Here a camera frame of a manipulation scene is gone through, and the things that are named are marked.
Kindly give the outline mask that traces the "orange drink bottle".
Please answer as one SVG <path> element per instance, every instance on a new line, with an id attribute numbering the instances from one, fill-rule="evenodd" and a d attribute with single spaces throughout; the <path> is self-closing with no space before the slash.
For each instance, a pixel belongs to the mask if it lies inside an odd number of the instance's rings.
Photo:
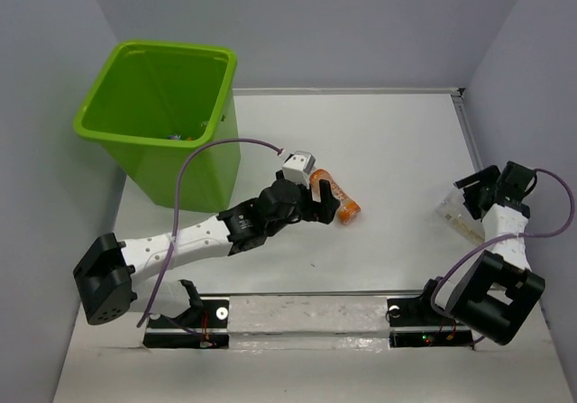
<path id="1" fill-rule="evenodd" d="M 309 177 L 316 198 L 320 198 L 320 181 L 329 182 L 333 196 L 339 200 L 340 206 L 336 216 L 343 225 L 351 224 L 361 213 L 361 207 L 351 199 L 337 184 L 333 176 L 325 169 L 316 169 Z"/>

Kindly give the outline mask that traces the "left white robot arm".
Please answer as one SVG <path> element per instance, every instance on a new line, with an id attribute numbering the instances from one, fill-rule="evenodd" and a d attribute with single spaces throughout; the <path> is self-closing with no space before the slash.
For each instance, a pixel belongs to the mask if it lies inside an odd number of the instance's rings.
<path id="1" fill-rule="evenodd" d="M 100 235 L 73 270 L 87 323 L 103 325 L 127 312 L 142 312 L 192 325 L 200 307 L 194 284 L 167 281 L 169 270 L 250 251 L 291 224 L 330 224 L 339 205 L 326 180 L 314 192 L 278 176 L 257 197 L 176 234 L 124 241 L 113 233 Z"/>

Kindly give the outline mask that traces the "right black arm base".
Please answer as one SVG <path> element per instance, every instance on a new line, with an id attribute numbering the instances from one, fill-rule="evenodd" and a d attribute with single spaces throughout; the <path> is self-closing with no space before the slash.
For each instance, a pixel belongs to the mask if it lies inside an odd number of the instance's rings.
<path id="1" fill-rule="evenodd" d="M 426 300 L 388 298 L 389 347 L 434 348 L 472 346 L 472 330 L 454 319 L 437 314 Z"/>

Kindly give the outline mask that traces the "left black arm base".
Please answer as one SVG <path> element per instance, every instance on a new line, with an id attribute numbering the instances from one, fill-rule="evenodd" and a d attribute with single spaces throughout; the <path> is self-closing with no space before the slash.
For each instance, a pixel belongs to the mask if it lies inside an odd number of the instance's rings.
<path id="1" fill-rule="evenodd" d="M 143 345 L 149 349 L 227 349 L 230 298 L 201 296 L 188 280 L 181 280 L 179 285 L 188 295 L 188 308 L 175 317 L 151 317 Z"/>

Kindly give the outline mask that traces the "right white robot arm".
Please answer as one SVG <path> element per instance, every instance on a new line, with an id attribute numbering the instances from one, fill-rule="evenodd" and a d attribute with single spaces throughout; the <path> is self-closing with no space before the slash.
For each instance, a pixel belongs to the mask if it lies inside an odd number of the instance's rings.
<path id="1" fill-rule="evenodd" d="M 434 324 L 444 316 L 499 345 L 506 345 L 545 291 L 545 280 L 531 271 L 525 229 L 530 217 L 524 198 L 536 171 L 509 161 L 492 165 L 454 182 L 463 206 L 479 221 L 484 242 L 467 253 L 440 279 L 431 279 L 430 293 L 415 302 L 417 317 Z"/>

